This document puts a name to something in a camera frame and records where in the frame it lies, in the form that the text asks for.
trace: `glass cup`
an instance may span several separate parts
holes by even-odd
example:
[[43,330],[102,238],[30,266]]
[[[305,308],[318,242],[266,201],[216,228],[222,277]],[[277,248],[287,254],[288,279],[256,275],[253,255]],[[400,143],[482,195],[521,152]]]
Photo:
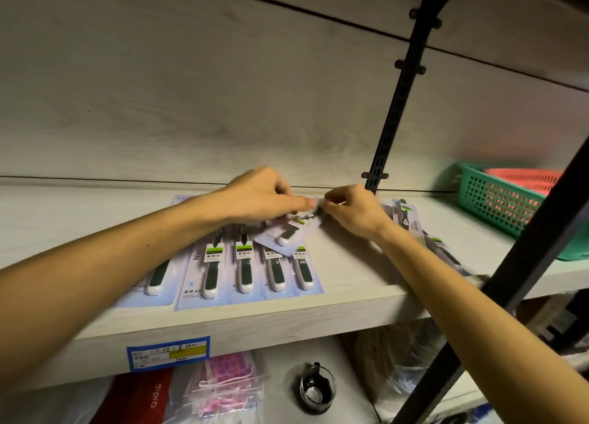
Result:
[[300,376],[298,393],[307,412],[325,413],[335,398],[335,379],[327,368],[315,362]]

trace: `red package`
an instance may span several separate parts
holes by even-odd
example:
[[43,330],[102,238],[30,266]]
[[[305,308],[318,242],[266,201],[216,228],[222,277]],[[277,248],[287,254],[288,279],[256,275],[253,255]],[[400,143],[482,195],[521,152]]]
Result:
[[90,424],[161,424],[172,371],[163,368],[117,376]]

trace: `hand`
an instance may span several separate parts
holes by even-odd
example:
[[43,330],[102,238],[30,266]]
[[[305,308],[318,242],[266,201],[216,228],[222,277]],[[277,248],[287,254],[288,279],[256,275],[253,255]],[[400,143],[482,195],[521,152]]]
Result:
[[346,185],[328,191],[325,200],[321,208],[343,227],[363,238],[376,241],[382,230],[395,226],[372,191],[361,185]]
[[234,223],[269,220],[317,206],[314,199],[293,196],[290,184],[270,167],[248,170],[212,195],[224,203]]

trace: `forearm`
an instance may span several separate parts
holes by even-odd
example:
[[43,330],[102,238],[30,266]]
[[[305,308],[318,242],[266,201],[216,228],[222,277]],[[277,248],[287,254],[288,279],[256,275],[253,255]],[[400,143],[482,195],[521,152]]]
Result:
[[398,227],[375,240],[506,423],[577,423],[586,381],[507,312]]
[[210,195],[192,198],[0,270],[0,359],[11,361],[0,368],[0,390],[147,272],[222,226],[218,209]]

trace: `basket rim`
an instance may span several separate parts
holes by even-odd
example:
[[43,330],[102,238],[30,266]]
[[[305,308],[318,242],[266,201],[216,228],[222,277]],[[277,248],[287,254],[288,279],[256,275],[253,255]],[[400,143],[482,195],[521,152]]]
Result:
[[469,163],[469,162],[459,162],[458,167],[462,170],[462,174],[464,174],[464,170],[476,171],[477,173],[480,173],[481,175],[483,175],[486,178],[493,179],[493,180],[497,181],[498,183],[505,184],[505,185],[511,187],[513,190],[523,191],[524,193],[526,193],[527,195],[529,195],[531,197],[539,198],[541,201],[544,201],[546,199],[546,195],[538,193],[537,191],[527,189],[525,187],[522,187],[521,185],[513,184],[505,179],[501,179],[497,176],[493,176],[491,174],[487,174],[482,171],[482,169],[484,169],[484,168],[497,168],[496,166],[493,167],[492,165],[474,164],[474,163]]

